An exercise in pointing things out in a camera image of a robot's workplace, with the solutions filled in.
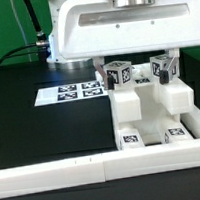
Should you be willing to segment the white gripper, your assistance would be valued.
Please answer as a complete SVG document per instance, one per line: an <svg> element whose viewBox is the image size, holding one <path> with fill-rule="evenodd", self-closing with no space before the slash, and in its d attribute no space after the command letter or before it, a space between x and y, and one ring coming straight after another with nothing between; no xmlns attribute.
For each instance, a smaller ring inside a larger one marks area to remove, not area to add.
<svg viewBox="0 0 200 200"><path fill-rule="evenodd" d="M68 0L58 16L58 47L65 59L164 50L169 57L159 72L166 85L179 77L181 47L200 45L200 0L155 0L152 5L115 8L113 0ZM115 78L94 57L106 90Z"/></svg>

